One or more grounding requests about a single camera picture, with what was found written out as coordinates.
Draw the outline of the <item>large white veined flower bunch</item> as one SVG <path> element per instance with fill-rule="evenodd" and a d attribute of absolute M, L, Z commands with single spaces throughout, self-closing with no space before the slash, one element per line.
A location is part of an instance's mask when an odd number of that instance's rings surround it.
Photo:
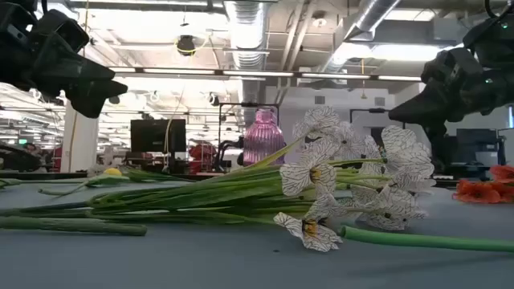
<path fill-rule="evenodd" d="M 335 250 L 330 218 L 364 214 L 384 230 L 423 218 L 414 194 L 434 184 L 428 148 L 409 129 L 389 126 L 382 142 L 361 136 L 331 108 L 315 108 L 293 128 L 300 158 L 263 160 L 203 181 L 159 189 L 102 193 L 87 201 L 0 210 L 0 217 L 149 223 L 282 226 L 311 250 Z"/>

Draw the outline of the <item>black ceiling dome device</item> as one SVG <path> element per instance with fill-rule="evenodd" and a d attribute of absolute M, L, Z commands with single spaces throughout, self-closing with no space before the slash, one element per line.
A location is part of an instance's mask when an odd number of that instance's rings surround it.
<path fill-rule="evenodd" d="M 182 56 L 192 56 L 196 51 L 193 35 L 181 35 L 176 44 L 177 51 Z"/>

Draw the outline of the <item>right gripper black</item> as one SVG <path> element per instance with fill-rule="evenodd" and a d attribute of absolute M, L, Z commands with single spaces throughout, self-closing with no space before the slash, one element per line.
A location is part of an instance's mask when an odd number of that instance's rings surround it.
<path fill-rule="evenodd" d="M 461 68 L 460 103 L 455 97 L 421 92 L 389 111 L 391 120 L 408 124 L 459 122 L 465 116 L 489 115 L 494 109 L 514 103 L 514 66 L 484 70 Z"/>

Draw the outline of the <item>pink ribbed glass vase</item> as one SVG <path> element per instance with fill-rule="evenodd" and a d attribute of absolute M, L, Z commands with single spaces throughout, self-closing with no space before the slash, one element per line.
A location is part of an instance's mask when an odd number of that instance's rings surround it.
<path fill-rule="evenodd" d="M 255 113 L 254 123 L 244 136 L 243 165 L 258 163 L 285 146 L 275 111 L 272 108 L 259 108 Z"/>

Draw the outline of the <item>black computer monitor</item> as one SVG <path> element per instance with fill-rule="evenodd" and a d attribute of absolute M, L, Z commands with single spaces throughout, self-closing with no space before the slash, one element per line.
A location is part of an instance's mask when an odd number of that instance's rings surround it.
<path fill-rule="evenodd" d="M 186 151 L 186 121 L 132 120 L 130 148 L 133 153 L 175 153 Z"/>

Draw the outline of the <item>white building pillar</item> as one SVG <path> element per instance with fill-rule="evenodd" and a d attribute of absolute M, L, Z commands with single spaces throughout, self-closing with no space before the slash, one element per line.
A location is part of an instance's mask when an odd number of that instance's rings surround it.
<path fill-rule="evenodd" d="M 66 103 L 61 173 L 87 170 L 96 163 L 98 132 L 98 119 L 87 118 Z"/>

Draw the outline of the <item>silver slanted air duct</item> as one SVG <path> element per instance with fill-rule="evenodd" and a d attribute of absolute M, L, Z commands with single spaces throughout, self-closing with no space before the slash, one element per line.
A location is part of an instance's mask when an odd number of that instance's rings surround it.
<path fill-rule="evenodd" d="M 360 53 L 365 48 L 359 48 L 353 41 L 373 40 L 379 24 L 401 1 L 361 0 L 356 13 L 340 20 L 332 37 L 332 53 L 320 65 L 318 72 L 338 73 L 348 60 L 364 58 Z"/>

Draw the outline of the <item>person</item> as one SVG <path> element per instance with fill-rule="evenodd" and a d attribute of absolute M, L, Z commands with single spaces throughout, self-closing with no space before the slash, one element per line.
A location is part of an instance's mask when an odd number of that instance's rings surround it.
<path fill-rule="evenodd" d="M 31 162 L 31 168 L 38 169 L 41 165 L 39 148 L 30 142 L 26 142 L 22 148 L 26 153 L 31 155 L 31 158 L 29 159 Z"/>

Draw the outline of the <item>red background equipment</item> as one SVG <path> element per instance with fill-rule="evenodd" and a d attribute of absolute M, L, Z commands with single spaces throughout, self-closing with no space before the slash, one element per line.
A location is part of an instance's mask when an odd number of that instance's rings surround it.
<path fill-rule="evenodd" d="M 196 144 L 189 149 L 190 174 L 207 173 L 213 168 L 217 150 L 211 143 Z"/>

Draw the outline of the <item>small white flower bunch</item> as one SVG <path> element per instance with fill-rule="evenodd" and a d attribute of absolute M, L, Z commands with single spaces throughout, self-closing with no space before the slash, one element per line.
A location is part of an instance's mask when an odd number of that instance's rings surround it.
<path fill-rule="evenodd" d="M 94 177 L 113 172 L 115 169 L 119 169 L 119 165 L 115 163 L 114 148 L 106 146 L 104 151 L 97 155 L 96 163 L 87 170 L 87 174 L 89 177 Z"/>

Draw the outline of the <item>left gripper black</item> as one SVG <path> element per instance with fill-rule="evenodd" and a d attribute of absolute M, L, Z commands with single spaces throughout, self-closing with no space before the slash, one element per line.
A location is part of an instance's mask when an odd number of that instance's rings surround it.
<path fill-rule="evenodd" d="M 64 90 L 71 106 L 87 118 L 99 117 L 106 99 L 128 87 L 115 72 L 74 52 L 58 34 L 35 34 L 36 23 L 0 25 L 0 82 L 22 91 Z"/>

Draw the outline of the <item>long ceiling light strip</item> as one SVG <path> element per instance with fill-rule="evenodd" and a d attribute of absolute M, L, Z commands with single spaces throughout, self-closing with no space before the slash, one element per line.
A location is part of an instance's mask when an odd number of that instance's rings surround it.
<path fill-rule="evenodd" d="M 118 74 L 153 74 L 153 75 L 194 75 L 194 76 L 234 76 L 234 77 L 284 77 L 302 79 L 330 79 L 330 80 L 372 80 L 372 81 L 398 81 L 420 82 L 419 76 L 400 75 L 366 75 L 366 74 L 337 74 L 302 71 L 244 71 L 196 68 L 147 68 L 147 67 L 111 67 Z"/>

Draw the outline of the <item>orange flower bunch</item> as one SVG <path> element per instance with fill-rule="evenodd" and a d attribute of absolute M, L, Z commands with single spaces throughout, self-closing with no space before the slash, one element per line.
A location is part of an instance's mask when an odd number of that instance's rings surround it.
<path fill-rule="evenodd" d="M 514 167 L 491 167 L 491 181 L 460 180 L 453 198 L 462 202 L 481 204 L 514 204 Z"/>

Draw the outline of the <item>dark desk monitor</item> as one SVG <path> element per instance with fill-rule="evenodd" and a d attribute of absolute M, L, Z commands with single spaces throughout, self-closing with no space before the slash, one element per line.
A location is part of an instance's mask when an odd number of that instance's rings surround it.
<path fill-rule="evenodd" d="M 487 128 L 458 128 L 454 162 L 466 165 L 493 166 L 498 164 L 496 131 Z"/>

